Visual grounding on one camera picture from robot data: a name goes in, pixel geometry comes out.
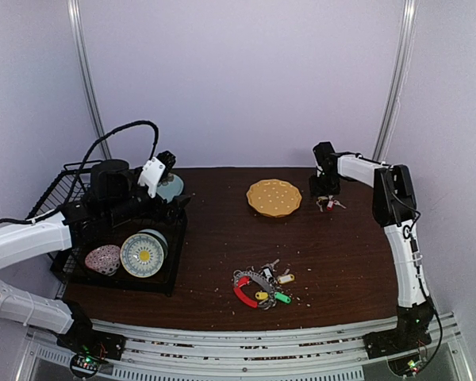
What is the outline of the keyring bundle with coloured tags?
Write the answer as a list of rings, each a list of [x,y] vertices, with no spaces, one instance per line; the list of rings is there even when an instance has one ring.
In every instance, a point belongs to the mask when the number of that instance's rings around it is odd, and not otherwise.
[[[266,298],[251,298],[244,292],[244,288],[255,284],[259,291],[266,294]],[[235,270],[232,275],[232,290],[234,295],[245,305],[255,310],[269,310],[278,302],[289,305],[292,298],[285,294],[280,284],[273,277],[273,269],[264,267],[261,271]]]

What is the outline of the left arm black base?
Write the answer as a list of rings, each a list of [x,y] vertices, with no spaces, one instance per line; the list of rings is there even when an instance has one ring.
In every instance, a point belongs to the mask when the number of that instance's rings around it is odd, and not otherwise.
[[[79,379],[89,379],[107,365],[109,360],[120,360],[126,338],[116,333],[94,329],[83,308],[76,302],[66,302],[73,322],[66,333],[56,333],[56,343],[70,349],[74,355],[69,368]]]

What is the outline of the keys with red tag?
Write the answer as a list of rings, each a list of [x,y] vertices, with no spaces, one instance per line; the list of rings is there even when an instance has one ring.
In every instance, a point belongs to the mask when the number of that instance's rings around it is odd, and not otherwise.
[[[320,196],[317,198],[316,204],[320,212],[333,211],[335,208],[347,209],[347,207],[333,196]]]

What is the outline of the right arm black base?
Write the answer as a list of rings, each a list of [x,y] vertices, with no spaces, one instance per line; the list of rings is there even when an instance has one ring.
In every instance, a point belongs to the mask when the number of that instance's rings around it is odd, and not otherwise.
[[[432,354],[428,346],[432,343],[430,322],[436,318],[439,338]],[[403,378],[420,374],[435,358],[443,339],[443,326],[431,298],[420,305],[409,308],[397,307],[397,324],[393,329],[371,332],[363,337],[370,360],[385,356],[400,355],[416,350],[416,354],[395,357],[388,361],[389,369]]]

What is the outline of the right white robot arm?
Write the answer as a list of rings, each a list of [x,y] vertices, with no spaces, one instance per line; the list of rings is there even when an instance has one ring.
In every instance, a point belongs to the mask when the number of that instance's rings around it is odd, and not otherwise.
[[[372,214],[390,244],[397,277],[397,325],[368,333],[364,342],[371,356],[415,349],[432,342],[428,327],[436,309],[424,278],[417,239],[420,211],[409,169],[386,164],[359,153],[336,152],[329,141],[313,147],[317,172],[309,178],[312,196],[333,201],[346,179],[372,188]]]

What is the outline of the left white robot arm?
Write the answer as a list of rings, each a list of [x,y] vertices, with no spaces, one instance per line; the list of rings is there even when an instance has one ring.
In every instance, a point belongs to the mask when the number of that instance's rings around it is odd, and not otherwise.
[[[90,176],[81,198],[24,221],[0,222],[0,271],[51,252],[95,248],[97,243],[105,248],[104,240],[131,221],[175,223],[190,196],[171,168],[160,157],[138,168],[125,160],[81,167]],[[67,335],[80,352],[98,346],[97,333],[77,305],[43,298],[1,280],[0,318]]]

